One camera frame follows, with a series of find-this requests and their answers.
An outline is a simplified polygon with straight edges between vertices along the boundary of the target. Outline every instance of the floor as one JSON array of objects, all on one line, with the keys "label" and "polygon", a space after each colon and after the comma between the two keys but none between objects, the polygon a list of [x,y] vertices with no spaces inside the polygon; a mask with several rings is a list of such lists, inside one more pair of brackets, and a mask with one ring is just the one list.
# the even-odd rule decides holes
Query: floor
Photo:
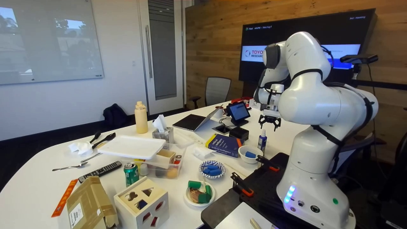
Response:
[{"label": "floor", "polygon": [[[185,111],[187,110],[172,110],[164,112],[163,115],[169,116]],[[158,114],[149,115],[148,120],[154,120],[157,117]],[[128,122],[124,126],[131,126],[135,123],[134,116],[132,116],[129,117]],[[0,191],[4,188],[11,177],[13,177],[13,175],[38,152],[53,145],[94,135],[97,131],[106,132],[113,129],[116,128],[111,128],[104,122],[95,122],[12,140],[0,141],[0,149],[4,159],[3,166],[0,167]]]}]

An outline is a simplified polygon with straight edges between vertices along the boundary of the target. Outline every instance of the conference table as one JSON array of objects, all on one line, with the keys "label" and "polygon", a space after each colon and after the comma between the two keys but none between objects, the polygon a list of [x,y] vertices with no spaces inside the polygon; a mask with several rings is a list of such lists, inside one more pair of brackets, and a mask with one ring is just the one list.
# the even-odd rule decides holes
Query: conference table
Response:
[{"label": "conference table", "polygon": [[[165,117],[165,120],[167,125],[171,126],[189,114],[206,116],[215,109],[215,106],[219,105],[221,103],[171,115]],[[249,131],[249,140],[245,142],[245,145],[257,146],[258,137],[262,131],[258,119],[262,112],[251,109],[249,113],[251,115],[251,117],[247,118],[249,123],[242,126],[242,128]],[[99,140],[113,132],[117,135],[151,138],[155,128],[152,125],[152,121],[149,121],[148,125],[149,131],[145,134],[137,134],[136,126],[133,125],[105,132],[99,137]],[[196,132],[174,128],[175,143],[185,140],[194,141],[186,149],[183,157],[184,161],[177,179],[150,178],[160,187],[167,190],[169,194],[170,218],[163,224],[162,228],[193,229],[199,228],[203,224],[201,212],[204,208],[189,205],[184,200],[184,193],[189,180],[202,180],[202,175],[198,171],[202,161],[193,155],[195,147],[200,147],[201,145],[196,140],[201,139],[206,141],[209,139],[210,136],[217,133],[212,128],[218,125],[219,119],[212,118]],[[263,129],[267,130],[268,137],[265,157],[271,158],[278,152],[289,154],[294,136],[307,127],[306,125],[282,120],[281,127],[274,132],[274,125],[265,123]],[[73,142],[90,141],[92,138],[93,136],[89,136],[49,147],[37,153],[19,169],[0,193],[0,204],[2,206],[0,208],[0,222],[2,228],[70,228],[66,206],[61,216],[51,217],[69,182],[72,179],[122,159],[118,156],[102,154],[89,160],[89,163],[82,168],[52,172],[54,168],[78,165],[81,160],[97,153],[97,149],[95,149],[92,154],[79,156],[77,153],[71,153],[68,148],[68,145]],[[242,178],[245,178],[257,168],[257,164],[247,164],[241,158],[234,158],[219,153],[213,153],[213,156],[208,159],[218,160],[226,164],[224,176],[215,180],[207,180],[216,191],[215,199],[221,197],[232,187],[233,180],[230,178],[232,172],[236,172]],[[100,177],[100,180],[114,205],[113,196],[126,188],[123,167]]]}]

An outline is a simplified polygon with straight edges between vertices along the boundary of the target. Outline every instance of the white tray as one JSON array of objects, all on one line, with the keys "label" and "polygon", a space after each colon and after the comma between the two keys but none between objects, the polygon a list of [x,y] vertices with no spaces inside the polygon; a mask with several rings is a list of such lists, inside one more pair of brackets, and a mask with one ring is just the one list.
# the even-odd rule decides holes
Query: white tray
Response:
[{"label": "white tray", "polygon": [[98,149],[99,153],[149,160],[162,149],[164,139],[119,135]]}]

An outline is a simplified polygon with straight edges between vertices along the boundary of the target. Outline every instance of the television screen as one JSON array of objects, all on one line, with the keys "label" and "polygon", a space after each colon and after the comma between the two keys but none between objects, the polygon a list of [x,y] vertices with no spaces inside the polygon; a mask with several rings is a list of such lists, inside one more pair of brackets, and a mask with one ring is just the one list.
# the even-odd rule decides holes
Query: television screen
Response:
[{"label": "television screen", "polygon": [[300,31],[309,32],[332,52],[334,69],[328,81],[350,80],[353,65],[341,63],[339,59],[360,54],[367,46],[366,40],[374,26],[374,12],[375,9],[368,9],[243,25],[239,80],[257,83],[266,68],[264,48]]}]

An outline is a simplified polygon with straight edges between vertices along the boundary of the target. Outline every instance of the blue bowl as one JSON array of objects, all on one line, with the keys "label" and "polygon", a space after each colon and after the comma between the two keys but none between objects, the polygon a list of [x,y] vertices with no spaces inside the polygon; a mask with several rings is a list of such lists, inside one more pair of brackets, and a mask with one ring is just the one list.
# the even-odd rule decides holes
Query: blue bowl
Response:
[{"label": "blue bowl", "polygon": [[[221,174],[217,175],[217,176],[211,176],[209,174],[205,174],[204,173],[204,167],[208,166],[208,165],[215,165],[217,167],[219,167],[222,171]],[[223,165],[222,163],[215,161],[215,160],[208,160],[208,161],[204,161],[199,165],[199,171],[202,173],[202,175],[208,179],[217,179],[221,176],[223,176],[226,173],[226,166]]]}]

